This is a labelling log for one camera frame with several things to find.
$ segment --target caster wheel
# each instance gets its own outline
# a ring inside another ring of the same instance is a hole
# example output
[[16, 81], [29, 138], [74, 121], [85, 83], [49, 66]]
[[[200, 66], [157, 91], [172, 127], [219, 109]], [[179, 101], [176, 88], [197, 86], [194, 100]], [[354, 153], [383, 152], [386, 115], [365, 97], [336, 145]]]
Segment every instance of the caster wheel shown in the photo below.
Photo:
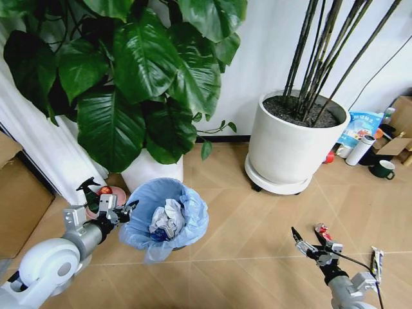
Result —
[[254, 182], [252, 182], [252, 190], [255, 190], [256, 192], [260, 192], [262, 191], [262, 188], [259, 187], [257, 184], [255, 184]]

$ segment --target green mug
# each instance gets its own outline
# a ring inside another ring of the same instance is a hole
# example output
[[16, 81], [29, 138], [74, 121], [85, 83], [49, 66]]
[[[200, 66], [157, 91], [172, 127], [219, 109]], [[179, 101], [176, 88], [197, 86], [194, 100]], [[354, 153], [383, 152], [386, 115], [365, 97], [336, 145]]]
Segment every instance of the green mug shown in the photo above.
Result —
[[369, 170], [372, 174], [379, 178], [386, 178], [389, 180], [394, 179], [395, 172], [395, 165], [389, 161], [381, 160], [376, 163], [374, 166], [369, 167]]

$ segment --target cardboard box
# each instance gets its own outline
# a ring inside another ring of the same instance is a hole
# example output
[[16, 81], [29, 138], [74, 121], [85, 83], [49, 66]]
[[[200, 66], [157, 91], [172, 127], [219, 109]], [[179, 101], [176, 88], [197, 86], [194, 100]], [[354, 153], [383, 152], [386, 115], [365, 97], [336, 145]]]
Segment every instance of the cardboard box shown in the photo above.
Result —
[[389, 123], [396, 129], [395, 136], [405, 132], [407, 138], [412, 138], [412, 97], [400, 96], [392, 105], [396, 109]]
[[20, 150], [0, 133], [0, 259], [16, 257], [54, 199], [15, 157]]
[[373, 152], [377, 155], [397, 156], [410, 142], [412, 142], [412, 138], [394, 138], [393, 140], [388, 140], [381, 137], [373, 143], [372, 147]]

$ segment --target small bottle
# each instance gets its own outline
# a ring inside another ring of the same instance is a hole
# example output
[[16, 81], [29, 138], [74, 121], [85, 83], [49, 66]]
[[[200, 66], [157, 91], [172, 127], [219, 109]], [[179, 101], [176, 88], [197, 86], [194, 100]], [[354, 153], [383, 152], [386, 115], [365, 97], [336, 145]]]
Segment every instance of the small bottle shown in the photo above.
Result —
[[385, 110], [385, 115], [384, 118], [382, 120], [383, 124], [389, 124], [391, 122], [392, 119], [392, 114], [396, 111], [395, 108], [387, 108]]
[[349, 154], [349, 157], [347, 157], [346, 163], [352, 166], [357, 165], [359, 160], [365, 155], [366, 151], [368, 151], [374, 142], [375, 139], [373, 136], [365, 135], [362, 137], [359, 143]]

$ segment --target plant pot saucer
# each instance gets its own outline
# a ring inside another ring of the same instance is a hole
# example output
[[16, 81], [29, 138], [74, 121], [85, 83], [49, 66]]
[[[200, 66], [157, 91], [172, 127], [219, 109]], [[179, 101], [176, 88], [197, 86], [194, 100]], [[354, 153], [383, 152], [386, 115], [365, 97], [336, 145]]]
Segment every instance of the plant pot saucer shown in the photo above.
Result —
[[309, 177], [303, 182], [300, 183], [287, 183], [287, 184], [278, 184], [263, 178], [252, 166], [249, 161], [249, 154], [246, 156], [245, 160], [245, 170], [247, 176], [252, 180], [256, 185], [262, 189], [281, 195], [292, 195], [297, 194], [305, 190], [310, 183], [312, 177]]

